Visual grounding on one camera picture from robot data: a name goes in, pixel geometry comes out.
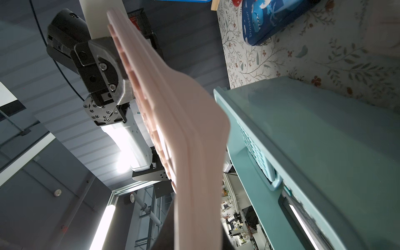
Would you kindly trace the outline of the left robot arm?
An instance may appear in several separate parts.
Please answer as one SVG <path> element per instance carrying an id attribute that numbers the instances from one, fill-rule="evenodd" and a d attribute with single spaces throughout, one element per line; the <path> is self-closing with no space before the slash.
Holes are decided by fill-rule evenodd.
<path id="1" fill-rule="evenodd" d="M 121 150 L 120 165 L 135 181 L 165 181 L 155 149 L 130 109 L 135 97 L 112 37 L 91 39 L 86 22 L 69 9 L 61 10 L 47 31 L 47 53 L 83 80 L 89 92 L 83 108 Z"/>

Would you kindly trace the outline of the teal calculator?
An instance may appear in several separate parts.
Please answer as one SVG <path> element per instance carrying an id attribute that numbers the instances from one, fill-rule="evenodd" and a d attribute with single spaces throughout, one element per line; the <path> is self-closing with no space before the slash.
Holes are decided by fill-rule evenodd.
<path id="1" fill-rule="evenodd" d="M 274 169 L 271 162 L 267 159 L 265 154 L 256 145 L 254 140 L 249 136 L 249 134 L 244 130 L 244 128 L 239 124 L 239 128 L 248 151 L 248 155 L 253 159 L 252 163 L 256 168 L 256 171 L 261 176 L 263 182 L 271 190 L 275 191 L 282 183 L 282 177 Z"/>

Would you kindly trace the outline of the black calculator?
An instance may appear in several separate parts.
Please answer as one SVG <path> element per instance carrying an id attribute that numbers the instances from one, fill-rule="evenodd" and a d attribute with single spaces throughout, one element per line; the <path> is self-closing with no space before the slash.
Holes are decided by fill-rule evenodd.
<path id="1" fill-rule="evenodd" d="M 311 218 L 303 205 L 294 197 L 292 191 L 285 185 L 278 199 L 278 204 L 304 249 L 334 249 L 315 220 Z"/>

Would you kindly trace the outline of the pink calculator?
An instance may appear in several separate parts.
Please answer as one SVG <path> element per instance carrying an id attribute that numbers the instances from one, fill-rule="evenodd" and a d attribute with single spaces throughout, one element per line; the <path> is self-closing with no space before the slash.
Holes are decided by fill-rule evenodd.
<path id="1" fill-rule="evenodd" d="M 221 190 L 230 122 L 193 78 L 170 68 L 133 23 L 107 12 L 138 108 L 176 193 L 174 248 L 222 248 Z"/>

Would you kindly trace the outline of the mint green storage box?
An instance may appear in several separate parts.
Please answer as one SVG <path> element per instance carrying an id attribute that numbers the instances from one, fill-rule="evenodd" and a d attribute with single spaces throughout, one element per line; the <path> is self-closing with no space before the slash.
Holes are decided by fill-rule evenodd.
<path id="1" fill-rule="evenodd" d="M 334 250 L 400 247 L 400 116 L 280 77 L 214 97 L 230 120 L 230 160 L 274 250 L 305 250 L 281 210 L 285 185 Z M 271 191 L 239 124 L 282 177 Z"/>

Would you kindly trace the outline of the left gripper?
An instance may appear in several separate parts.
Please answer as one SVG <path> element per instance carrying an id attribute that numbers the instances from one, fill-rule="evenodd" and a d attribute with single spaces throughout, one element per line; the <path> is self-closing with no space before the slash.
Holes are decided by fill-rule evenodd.
<path id="1" fill-rule="evenodd" d="M 112 102 L 123 105 L 134 99 L 130 80 L 110 36 L 78 43 L 70 55 L 97 106 Z"/>

